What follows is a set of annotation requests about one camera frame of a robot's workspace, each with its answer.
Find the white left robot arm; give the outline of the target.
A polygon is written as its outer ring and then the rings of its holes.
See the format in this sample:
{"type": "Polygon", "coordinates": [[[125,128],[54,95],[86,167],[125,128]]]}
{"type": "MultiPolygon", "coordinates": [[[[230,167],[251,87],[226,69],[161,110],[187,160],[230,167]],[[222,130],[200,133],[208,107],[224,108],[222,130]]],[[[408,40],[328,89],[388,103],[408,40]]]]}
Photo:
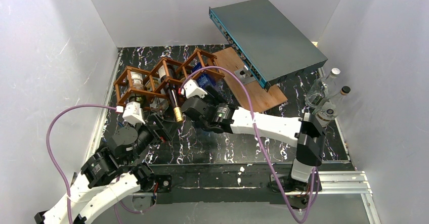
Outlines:
{"type": "Polygon", "coordinates": [[[151,114],[145,123],[124,126],[103,143],[81,167],[80,174],[57,204],[35,215],[36,223],[92,223],[133,192],[171,189],[171,176],[155,174],[140,158],[150,146],[170,142],[179,123],[151,114]]]}

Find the dark bottle gold cap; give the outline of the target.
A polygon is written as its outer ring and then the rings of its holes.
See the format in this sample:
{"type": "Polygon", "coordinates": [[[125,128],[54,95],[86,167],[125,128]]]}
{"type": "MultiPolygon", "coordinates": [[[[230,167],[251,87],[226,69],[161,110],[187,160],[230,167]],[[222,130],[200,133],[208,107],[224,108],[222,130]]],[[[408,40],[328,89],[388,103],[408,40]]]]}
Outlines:
{"type": "MultiPolygon", "coordinates": [[[[165,81],[168,77],[172,79],[176,79],[177,77],[173,65],[167,64],[164,61],[162,62],[162,66],[158,69],[158,74],[160,76],[161,81],[165,81]]],[[[177,85],[172,82],[167,82],[163,87],[163,90],[168,96],[170,105],[173,108],[176,122],[183,122],[184,118],[179,105],[177,85]]]]}

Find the clear glass bottle dark label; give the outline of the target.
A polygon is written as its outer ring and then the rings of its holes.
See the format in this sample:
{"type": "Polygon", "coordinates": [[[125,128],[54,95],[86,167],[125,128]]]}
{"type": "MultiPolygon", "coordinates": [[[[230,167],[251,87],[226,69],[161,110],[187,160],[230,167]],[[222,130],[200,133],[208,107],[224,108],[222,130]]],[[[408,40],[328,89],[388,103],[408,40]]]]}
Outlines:
{"type": "Polygon", "coordinates": [[[305,96],[306,105],[314,109],[324,98],[331,96],[337,88],[336,79],[339,75],[340,70],[332,68],[326,77],[320,77],[315,80],[305,96]]]}

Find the blue glass bottle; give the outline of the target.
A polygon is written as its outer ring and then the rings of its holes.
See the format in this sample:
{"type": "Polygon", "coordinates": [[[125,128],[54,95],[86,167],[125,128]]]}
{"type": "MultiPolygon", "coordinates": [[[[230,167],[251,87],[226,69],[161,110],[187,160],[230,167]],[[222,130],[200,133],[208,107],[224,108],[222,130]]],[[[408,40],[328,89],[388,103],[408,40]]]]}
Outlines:
{"type": "Polygon", "coordinates": [[[201,74],[198,78],[195,79],[198,86],[205,91],[208,92],[208,89],[206,89],[207,86],[212,88],[216,92],[220,92],[219,83],[215,80],[215,78],[207,73],[201,74]]]}

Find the clear bottle white label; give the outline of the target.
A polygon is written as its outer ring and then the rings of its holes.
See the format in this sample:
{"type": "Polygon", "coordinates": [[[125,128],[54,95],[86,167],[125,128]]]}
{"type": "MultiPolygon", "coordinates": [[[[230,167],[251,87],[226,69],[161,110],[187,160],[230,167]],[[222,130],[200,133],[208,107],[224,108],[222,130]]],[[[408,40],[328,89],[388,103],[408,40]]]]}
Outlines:
{"type": "Polygon", "coordinates": [[[313,115],[322,127],[326,127],[330,122],[344,110],[343,100],[351,92],[349,86],[343,86],[341,90],[329,98],[324,98],[313,111],[313,115]]]}

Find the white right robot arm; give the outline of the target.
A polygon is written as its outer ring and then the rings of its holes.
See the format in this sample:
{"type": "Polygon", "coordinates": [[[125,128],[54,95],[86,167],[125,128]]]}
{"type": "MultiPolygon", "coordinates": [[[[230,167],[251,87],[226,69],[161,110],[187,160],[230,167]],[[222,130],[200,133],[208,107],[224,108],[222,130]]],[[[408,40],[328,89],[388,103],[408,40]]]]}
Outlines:
{"type": "Polygon", "coordinates": [[[251,113],[232,104],[210,104],[197,96],[187,99],[182,111],[197,128],[207,132],[261,136],[295,147],[289,174],[293,183],[307,183],[313,169],[322,163],[326,132],[310,113],[290,118],[251,113]]]}

